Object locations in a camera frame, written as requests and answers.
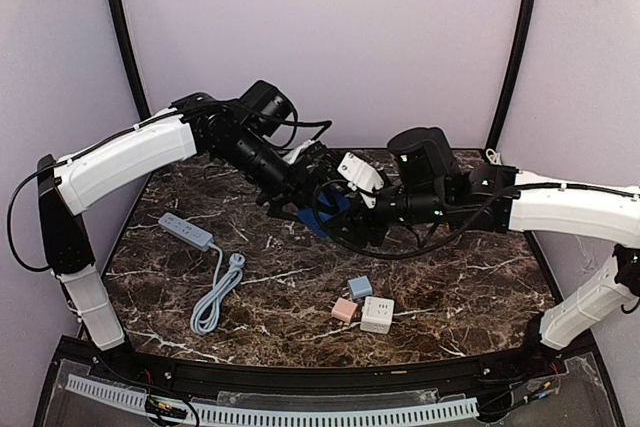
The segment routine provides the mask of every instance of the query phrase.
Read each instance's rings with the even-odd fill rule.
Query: pink cube
[[[356,315],[357,308],[358,304],[355,302],[349,302],[341,297],[336,301],[336,305],[333,306],[331,316],[350,324],[353,320],[353,316]]]

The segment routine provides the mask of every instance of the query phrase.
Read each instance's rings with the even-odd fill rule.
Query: white cord
[[[500,152],[496,152],[493,149],[487,149],[484,151],[484,155],[487,156],[487,160],[493,165],[502,165],[502,159],[500,158]]]
[[[220,320],[220,304],[242,280],[245,258],[240,254],[233,254],[229,259],[229,270],[218,282],[218,273],[222,265],[224,253],[217,245],[210,243],[209,247],[218,251],[218,265],[213,274],[213,286],[211,292],[202,297],[193,308],[191,314],[191,330],[198,335],[210,334],[218,326]]]

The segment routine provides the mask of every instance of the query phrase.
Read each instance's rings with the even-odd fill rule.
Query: white wall
[[[62,333],[78,324],[48,273],[21,270],[9,254],[9,195],[38,159],[80,150],[131,125],[126,83],[107,0],[0,0],[0,426],[32,425],[45,372]],[[86,216],[102,261],[138,186]],[[24,257],[43,265],[36,192],[25,189],[14,216]]]
[[[505,161],[579,181],[640,184],[639,75],[640,0],[536,0],[499,146]],[[611,254],[604,242],[538,237],[565,295]],[[627,426],[638,427],[640,313],[613,314],[594,334]]]
[[[194,91],[241,95],[256,79],[327,143],[384,146],[440,125],[484,145],[520,0],[125,0],[155,109]]]

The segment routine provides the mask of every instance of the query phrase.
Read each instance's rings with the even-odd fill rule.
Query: white cylindrical robot base
[[[124,331],[95,265],[75,274],[62,274],[60,281],[96,347],[108,350],[124,342]]]
[[[556,350],[563,349],[614,309],[637,299],[626,286],[616,283],[617,273],[617,260],[609,257],[596,275],[571,297],[547,310],[540,323],[542,343]]]

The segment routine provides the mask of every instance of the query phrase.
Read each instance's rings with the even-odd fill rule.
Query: black pole
[[[518,71],[520,70],[520,62],[522,62],[522,54],[524,46],[527,42],[527,33],[529,32],[529,24],[531,23],[531,13],[533,11],[534,0],[521,0],[520,13],[518,14],[518,22],[516,24],[516,32],[513,37],[513,46],[511,47],[511,55],[509,56],[509,64],[507,72],[504,76],[500,99],[496,107],[496,113],[493,117],[489,138],[487,139],[486,149],[496,149],[500,140],[500,134],[507,118],[511,97],[518,79]]]
[[[140,120],[144,120],[151,117],[151,112],[149,111],[149,104],[147,103],[147,98],[142,88],[142,80],[140,78],[140,72],[138,72],[136,58],[133,54],[131,37],[129,37],[129,28],[127,27],[122,0],[109,0],[109,9],[111,10],[111,19],[113,20],[113,27],[116,31],[118,46],[120,47],[122,63],[127,73],[129,88],[131,89]]]

